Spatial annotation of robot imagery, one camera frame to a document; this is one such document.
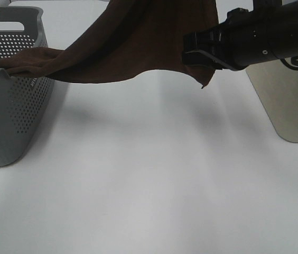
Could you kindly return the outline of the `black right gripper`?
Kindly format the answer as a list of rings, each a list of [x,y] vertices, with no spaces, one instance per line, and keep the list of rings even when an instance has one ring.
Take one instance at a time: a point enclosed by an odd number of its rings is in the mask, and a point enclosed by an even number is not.
[[[236,8],[205,31],[183,36],[182,63],[215,70],[239,71],[268,60],[267,8]]]

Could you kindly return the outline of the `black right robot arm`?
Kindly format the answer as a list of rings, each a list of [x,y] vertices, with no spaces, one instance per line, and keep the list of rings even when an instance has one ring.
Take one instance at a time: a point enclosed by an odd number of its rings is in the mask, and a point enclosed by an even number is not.
[[[184,35],[183,63],[240,71],[280,60],[298,71],[298,1],[254,1],[253,7],[231,10],[224,22]]]

